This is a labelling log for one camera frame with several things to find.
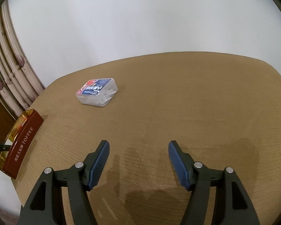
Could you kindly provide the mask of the beige patterned curtain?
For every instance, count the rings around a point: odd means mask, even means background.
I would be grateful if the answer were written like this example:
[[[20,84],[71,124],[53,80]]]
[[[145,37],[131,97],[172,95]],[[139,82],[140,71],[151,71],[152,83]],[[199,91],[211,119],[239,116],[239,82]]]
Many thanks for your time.
[[[5,0],[0,6],[0,102],[17,118],[43,91],[44,86],[20,45]]]

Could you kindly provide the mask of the clear floss pick box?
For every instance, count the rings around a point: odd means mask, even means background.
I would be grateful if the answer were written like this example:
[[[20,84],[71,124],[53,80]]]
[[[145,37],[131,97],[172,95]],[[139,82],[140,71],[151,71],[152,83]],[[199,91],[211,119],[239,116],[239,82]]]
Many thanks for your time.
[[[113,78],[101,78],[88,80],[75,95],[82,104],[105,107],[117,92]]]

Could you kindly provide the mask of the gold red toffee tin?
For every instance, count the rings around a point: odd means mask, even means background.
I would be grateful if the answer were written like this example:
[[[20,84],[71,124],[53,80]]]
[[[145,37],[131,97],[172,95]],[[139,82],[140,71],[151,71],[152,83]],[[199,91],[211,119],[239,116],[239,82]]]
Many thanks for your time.
[[[35,110],[21,113],[8,133],[4,144],[8,150],[0,153],[0,170],[9,177],[16,179],[24,157],[44,119]]]

